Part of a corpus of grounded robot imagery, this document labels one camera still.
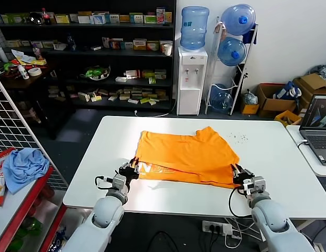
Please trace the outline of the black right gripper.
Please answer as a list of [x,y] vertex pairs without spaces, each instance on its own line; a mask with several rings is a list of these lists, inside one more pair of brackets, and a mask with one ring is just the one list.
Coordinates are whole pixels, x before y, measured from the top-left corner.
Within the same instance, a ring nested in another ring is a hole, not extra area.
[[236,185],[242,185],[243,181],[246,179],[251,179],[254,174],[247,169],[242,169],[239,164],[231,164],[233,171],[233,183]]

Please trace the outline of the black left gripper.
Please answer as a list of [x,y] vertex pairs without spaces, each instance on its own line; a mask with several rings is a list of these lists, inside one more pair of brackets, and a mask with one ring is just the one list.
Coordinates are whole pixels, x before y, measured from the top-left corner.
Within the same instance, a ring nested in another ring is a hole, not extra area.
[[126,177],[126,181],[137,180],[139,178],[139,158],[134,157],[129,162],[124,163],[118,173]]

